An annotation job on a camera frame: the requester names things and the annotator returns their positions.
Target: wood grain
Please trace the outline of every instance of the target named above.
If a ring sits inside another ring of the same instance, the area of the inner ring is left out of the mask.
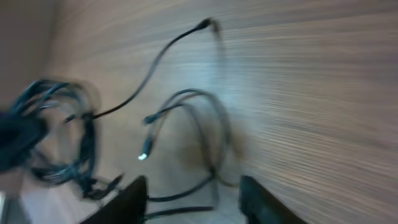
[[[398,1],[64,0],[46,74],[90,81],[105,110],[132,93],[161,47],[206,17],[220,22],[221,41],[210,30],[181,40],[142,94],[101,120],[99,174],[116,167],[125,184],[145,174],[153,195],[203,177],[181,111],[153,157],[136,159],[142,118],[172,93],[201,88],[233,122],[231,180],[253,175],[309,223],[397,223]],[[197,105],[210,131],[213,114]],[[236,190],[222,190],[211,215],[153,223],[243,223]],[[150,209],[209,200],[203,191]]]

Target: wooden surface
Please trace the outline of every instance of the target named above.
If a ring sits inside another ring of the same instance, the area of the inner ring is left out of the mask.
[[[142,118],[172,93],[201,88],[230,113],[239,150],[228,157],[231,181],[253,175],[309,223],[397,223],[396,0],[63,0],[45,74],[90,81],[108,109],[169,40],[206,17],[220,22],[222,41],[209,29],[181,40],[136,100],[101,119],[99,175],[124,172],[127,184],[145,174],[152,195],[204,177],[181,111],[169,116],[153,156],[136,159]],[[212,129],[208,107],[196,105]],[[236,190],[221,189],[216,212],[150,223],[243,223]],[[204,190],[150,209],[209,201]]]

